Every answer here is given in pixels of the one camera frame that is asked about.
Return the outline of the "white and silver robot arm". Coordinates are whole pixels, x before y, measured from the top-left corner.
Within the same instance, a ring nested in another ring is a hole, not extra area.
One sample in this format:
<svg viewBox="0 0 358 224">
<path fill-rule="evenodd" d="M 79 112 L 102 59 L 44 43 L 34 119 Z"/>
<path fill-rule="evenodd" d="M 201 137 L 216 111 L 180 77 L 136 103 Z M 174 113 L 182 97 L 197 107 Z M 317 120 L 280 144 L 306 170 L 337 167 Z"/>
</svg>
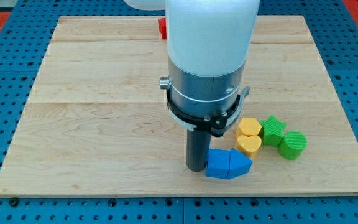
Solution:
<svg viewBox="0 0 358 224">
<path fill-rule="evenodd" d="M 195 117 L 217 116 L 235 102 L 259 0 L 124 0 L 164 10 L 172 100 Z"/>
</svg>

